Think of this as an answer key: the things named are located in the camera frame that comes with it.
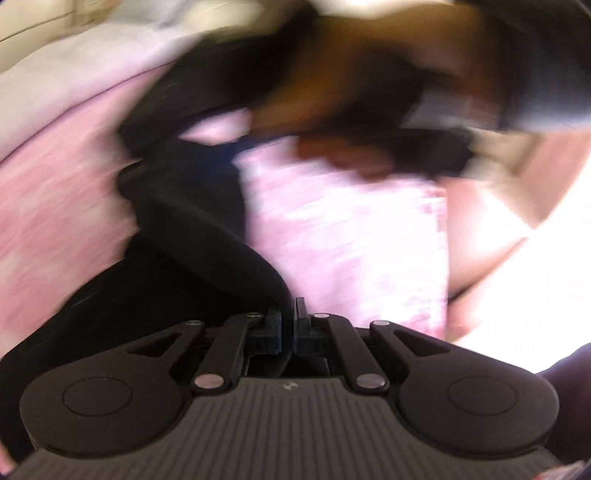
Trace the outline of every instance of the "silver rivet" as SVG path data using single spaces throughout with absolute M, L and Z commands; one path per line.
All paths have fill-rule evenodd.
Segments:
M 223 382 L 223 377 L 217 374 L 203 374 L 195 378 L 195 385 L 204 390 L 220 388 Z
M 378 374 L 362 374 L 355 381 L 358 386 L 367 389 L 383 387 L 386 384 L 386 379 Z

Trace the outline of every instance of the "black plastic mount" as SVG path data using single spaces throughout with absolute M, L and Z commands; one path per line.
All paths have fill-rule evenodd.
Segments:
M 326 359 L 325 377 L 386 401 L 416 438 L 465 458 L 522 455 L 542 445 L 557 397 L 542 378 L 400 325 L 355 329 L 344 317 L 295 303 L 294 354 Z M 52 370 L 21 399 L 35 444 L 100 458 L 137 450 L 178 424 L 199 397 L 219 397 L 252 377 L 251 358 L 277 356 L 275 311 L 229 318 L 218 329 L 186 322 Z

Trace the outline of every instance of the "pink fabric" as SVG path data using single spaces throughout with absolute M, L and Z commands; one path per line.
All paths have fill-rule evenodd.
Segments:
M 113 192 L 117 150 L 102 139 L 153 75 L 71 110 L 0 166 L 0 356 L 115 262 L 133 233 Z M 360 184 L 322 163 L 291 160 L 289 139 L 238 160 L 251 244 L 314 311 L 359 326 L 387 318 L 441 336 L 441 190 L 413 179 Z

